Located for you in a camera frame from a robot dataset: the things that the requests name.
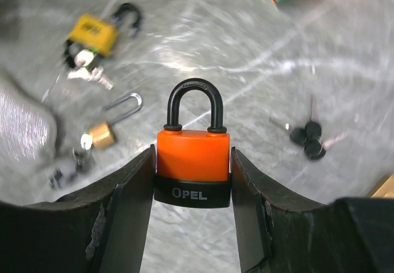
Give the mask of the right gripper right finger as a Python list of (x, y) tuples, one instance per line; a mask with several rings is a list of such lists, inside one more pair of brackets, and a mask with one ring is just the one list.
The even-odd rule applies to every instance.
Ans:
[(392, 272), (393, 200), (344, 197), (323, 205), (231, 150), (242, 272)]

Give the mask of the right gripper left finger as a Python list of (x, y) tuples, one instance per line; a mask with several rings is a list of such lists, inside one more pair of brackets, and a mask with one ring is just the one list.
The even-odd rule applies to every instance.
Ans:
[(56, 202), (1, 204), (2, 272), (138, 272), (153, 201), (150, 146)]

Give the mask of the grey figurine keychain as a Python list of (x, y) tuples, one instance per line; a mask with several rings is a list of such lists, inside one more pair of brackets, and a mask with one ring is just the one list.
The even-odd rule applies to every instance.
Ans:
[(71, 150), (69, 156), (62, 157), (49, 177), (52, 189), (62, 189), (73, 183), (80, 175), (88, 172), (91, 166), (91, 151), (85, 149)]

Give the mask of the small brass padlock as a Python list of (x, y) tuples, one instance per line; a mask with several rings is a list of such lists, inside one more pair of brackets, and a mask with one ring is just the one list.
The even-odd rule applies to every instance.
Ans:
[(83, 150), (90, 151), (92, 148), (105, 149), (115, 144), (116, 137), (111, 127), (138, 112), (142, 107), (142, 97), (137, 93), (130, 92), (102, 108), (104, 111), (109, 111), (131, 99), (136, 100), (136, 107), (116, 116), (110, 121), (104, 121), (91, 127), (86, 133), (81, 135), (80, 145)]

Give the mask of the black keys of orange padlock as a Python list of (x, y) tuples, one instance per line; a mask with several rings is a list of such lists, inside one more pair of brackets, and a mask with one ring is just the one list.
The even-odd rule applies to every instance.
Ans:
[(322, 159), (330, 147), (344, 140), (348, 135), (347, 132), (342, 132), (334, 138), (322, 139), (322, 126), (318, 120), (314, 95), (311, 96), (310, 120), (303, 127), (295, 127), (274, 117), (270, 117), (269, 121), (286, 132), (293, 144), (303, 147), (304, 155), (310, 161)]

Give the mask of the orange black padlock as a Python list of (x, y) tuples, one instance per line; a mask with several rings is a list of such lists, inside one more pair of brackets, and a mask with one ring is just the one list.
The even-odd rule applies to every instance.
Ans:
[[(182, 97), (192, 90), (207, 95), (211, 124), (185, 130), (179, 122)], [(190, 78), (175, 86), (167, 103), (167, 121), (157, 135), (154, 198), (188, 208), (227, 208), (230, 204), (230, 134), (223, 125), (218, 89), (205, 79)]]

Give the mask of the large brass padlock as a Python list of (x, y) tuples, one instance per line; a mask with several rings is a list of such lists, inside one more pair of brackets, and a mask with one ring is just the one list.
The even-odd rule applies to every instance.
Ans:
[(394, 198), (393, 174), (383, 177), (372, 189), (370, 197)]

